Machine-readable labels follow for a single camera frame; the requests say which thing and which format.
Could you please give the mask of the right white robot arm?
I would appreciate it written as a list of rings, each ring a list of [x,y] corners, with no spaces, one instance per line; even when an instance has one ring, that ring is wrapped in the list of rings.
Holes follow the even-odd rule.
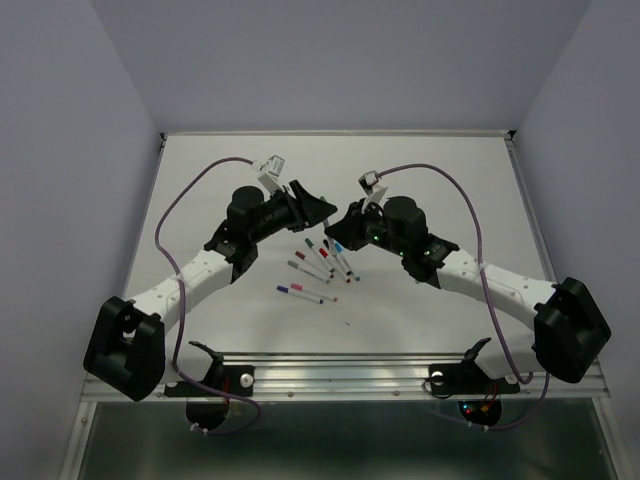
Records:
[[[372,245],[396,254],[417,282],[480,301],[526,327],[524,334],[484,338],[466,351],[457,374],[472,390],[508,375],[542,372],[577,384],[611,338],[584,283],[536,280],[484,263],[431,233],[425,213],[408,197],[384,205],[354,202],[325,232],[347,250]]]

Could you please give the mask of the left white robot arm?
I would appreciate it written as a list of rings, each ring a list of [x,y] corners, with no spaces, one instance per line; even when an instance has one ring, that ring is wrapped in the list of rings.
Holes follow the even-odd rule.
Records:
[[[226,218],[194,259],[129,300],[113,296],[99,309],[83,360],[86,372],[131,400],[166,382],[165,336],[188,311],[234,283],[255,262],[259,242],[281,230],[303,231],[335,214],[335,205],[298,181],[270,196],[254,186],[235,190]]]

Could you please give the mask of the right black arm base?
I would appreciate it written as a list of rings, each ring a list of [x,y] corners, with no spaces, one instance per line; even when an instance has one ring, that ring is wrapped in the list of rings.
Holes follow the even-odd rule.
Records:
[[[456,400],[463,420],[487,428],[496,427],[501,420],[501,396],[521,391],[518,383],[490,379],[478,367],[463,363],[429,366],[423,389],[437,400]]]

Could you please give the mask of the light blue capped marker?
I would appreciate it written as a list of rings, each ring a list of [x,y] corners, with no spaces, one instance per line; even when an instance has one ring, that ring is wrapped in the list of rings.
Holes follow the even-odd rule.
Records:
[[[324,231],[324,229],[326,229],[327,227],[330,226],[330,223],[329,223],[328,219],[323,220],[322,223],[323,223],[323,231]],[[325,235],[326,249],[331,253],[331,255],[334,258],[334,260],[335,260],[336,264],[338,265],[338,267],[340,269],[342,269],[342,265],[341,265],[341,262],[339,260],[338,252],[337,252],[337,250],[335,248],[335,244],[334,244],[333,239],[329,235],[327,235],[326,232],[325,232],[324,235]]]

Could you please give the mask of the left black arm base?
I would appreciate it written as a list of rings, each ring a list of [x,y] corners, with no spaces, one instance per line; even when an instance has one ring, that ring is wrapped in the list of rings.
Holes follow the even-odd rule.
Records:
[[[253,427],[262,407],[253,399],[255,367],[249,364],[212,366],[203,380],[182,378],[164,386],[168,398],[186,400],[185,419],[203,436],[231,435]]]

